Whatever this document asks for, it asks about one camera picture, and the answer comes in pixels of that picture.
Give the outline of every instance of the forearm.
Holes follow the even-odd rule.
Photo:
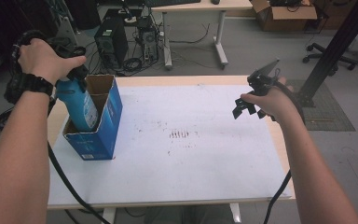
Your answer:
[[[358,223],[348,197],[295,114],[278,120],[286,143],[302,223]]]
[[[46,220],[48,96],[26,91],[0,137],[0,223]]]

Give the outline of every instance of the black wristwatch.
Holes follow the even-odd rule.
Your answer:
[[[42,77],[37,77],[34,74],[23,74],[25,82],[25,91],[43,92],[48,96],[53,93],[53,85]]]

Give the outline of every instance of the blue box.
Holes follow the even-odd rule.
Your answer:
[[[112,160],[123,108],[117,83],[112,75],[88,76],[86,81],[98,110],[98,127],[92,133],[79,133],[68,119],[62,134],[84,161]]]

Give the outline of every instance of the hand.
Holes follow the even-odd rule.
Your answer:
[[[285,77],[280,77],[279,82],[286,83]],[[293,116],[298,111],[292,101],[277,87],[272,87],[266,96],[255,96],[252,94],[242,94],[241,99],[258,105],[267,115],[274,116],[279,121],[285,116]]]
[[[68,59],[59,57],[51,46],[41,39],[34,38],[30,45],[20,47],[19,64],[22,72],[42,77],[53,85],[85,61],[85,56]]]

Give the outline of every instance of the office chair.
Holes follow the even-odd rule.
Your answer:
[[[313,59],[313,58],[321,58],[324,51],[325,51],[325,48],[316,44],[316,43],[312,43],[311,45],[307,46],[307,51],[312,51],[313,49],[317,49],[319,50],[321,53],[314,53],[314,54],[309,54],[307,55],[305,58],[303,58],[303,63],[308,63],[310,61],[310,59]],[[357,61],[355,61],[354,59],[350,59],[350,58],[347,58],[347,57],[344,57],[344,56],[341,56],[339,58],[339,60],[341,62],[344,62],[344,63],[349,63],[350,65],[347,67],[348,70],[353,70],[354,67],[356,66],[356,64],[358,64]],[[336,73],[336,71],[338,70],[338,65],[337,63],[334,65],[331,73],[329,74],[329,76],[332,76]]]

